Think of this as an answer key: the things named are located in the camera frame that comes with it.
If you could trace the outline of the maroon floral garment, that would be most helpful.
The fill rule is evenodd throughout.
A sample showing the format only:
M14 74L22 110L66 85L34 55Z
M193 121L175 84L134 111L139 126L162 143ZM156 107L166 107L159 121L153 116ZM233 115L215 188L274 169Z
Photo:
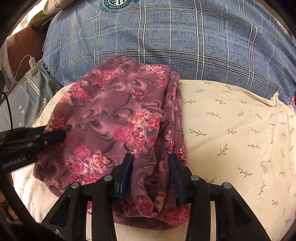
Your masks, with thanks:
M122 225L167 230L189 219L171 180L169 156L186 165L179 75L166 65L112 56L73 84L55 106L46 132L64 141L45 148L34 177L56 196L73 182L91 184L111 173L127 153L133 171L127 196L114 204Z

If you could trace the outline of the cream leaf-print blanket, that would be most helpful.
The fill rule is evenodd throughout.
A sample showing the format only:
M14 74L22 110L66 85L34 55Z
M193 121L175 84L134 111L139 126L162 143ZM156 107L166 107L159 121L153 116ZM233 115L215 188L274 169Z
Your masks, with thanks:
M193 174L231 183L271 240L295 221L295 112L219 82L181 80L186 158Z

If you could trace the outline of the purple floral garment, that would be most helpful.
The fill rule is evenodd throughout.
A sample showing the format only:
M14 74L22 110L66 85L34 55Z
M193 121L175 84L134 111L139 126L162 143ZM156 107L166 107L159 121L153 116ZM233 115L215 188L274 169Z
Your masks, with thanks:
M296 96L294 96L289 104L289 108L292 109L294 112L296 112L296 101L295 101Z

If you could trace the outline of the beige striped pillow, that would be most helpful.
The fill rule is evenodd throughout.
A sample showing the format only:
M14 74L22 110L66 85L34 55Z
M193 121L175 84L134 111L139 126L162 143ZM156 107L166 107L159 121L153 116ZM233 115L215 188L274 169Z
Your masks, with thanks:
M45 15L55 15L74 1L75 0L47 0L43 7L43 13Z

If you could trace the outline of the blue plaid bed sheet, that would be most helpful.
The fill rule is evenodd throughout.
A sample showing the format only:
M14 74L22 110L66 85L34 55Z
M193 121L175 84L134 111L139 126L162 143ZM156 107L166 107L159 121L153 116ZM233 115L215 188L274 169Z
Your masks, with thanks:
M62 85L112 55L295 97L295 41L256 1L74 1L51 21L43 61Z

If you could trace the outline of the brown wooden bed frame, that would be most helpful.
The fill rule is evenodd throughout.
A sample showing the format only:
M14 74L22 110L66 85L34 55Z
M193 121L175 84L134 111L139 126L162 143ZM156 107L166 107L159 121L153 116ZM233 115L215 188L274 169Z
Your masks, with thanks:
M10 93L30 69L31 57L35 61L42 58L47 30L47 26L41 29L29 26L5 40L1 47L1 84L4 84L5 93Z

